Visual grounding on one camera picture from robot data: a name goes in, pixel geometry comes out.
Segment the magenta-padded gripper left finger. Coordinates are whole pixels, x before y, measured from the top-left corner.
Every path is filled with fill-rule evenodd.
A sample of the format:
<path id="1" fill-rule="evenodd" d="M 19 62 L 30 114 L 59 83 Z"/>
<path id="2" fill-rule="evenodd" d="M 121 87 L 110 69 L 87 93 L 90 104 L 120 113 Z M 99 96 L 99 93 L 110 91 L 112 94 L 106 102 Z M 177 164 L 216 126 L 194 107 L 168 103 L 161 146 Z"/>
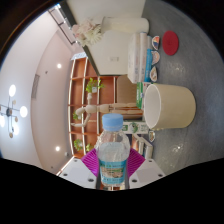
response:
<path id="1" fill-rule="evenodd" d="M 95 189 L 99 174 L 96 150 L 92 149 L 81 159 L 72 157 L 59 172 L 59 176 L 84 188 Z"/>

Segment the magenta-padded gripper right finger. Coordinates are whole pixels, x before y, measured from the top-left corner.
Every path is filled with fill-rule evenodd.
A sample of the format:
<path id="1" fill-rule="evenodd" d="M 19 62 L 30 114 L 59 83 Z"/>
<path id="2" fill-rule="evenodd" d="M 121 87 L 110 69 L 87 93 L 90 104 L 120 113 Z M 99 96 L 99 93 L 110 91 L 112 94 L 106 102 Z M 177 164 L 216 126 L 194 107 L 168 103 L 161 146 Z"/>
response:
<path id="1" fill-rule="evenodd" d="M 165 176 L 153 159 L 145 159 L 131 149 L 127 159 L 127 176 L 130 189 L 140 188 Z"/>

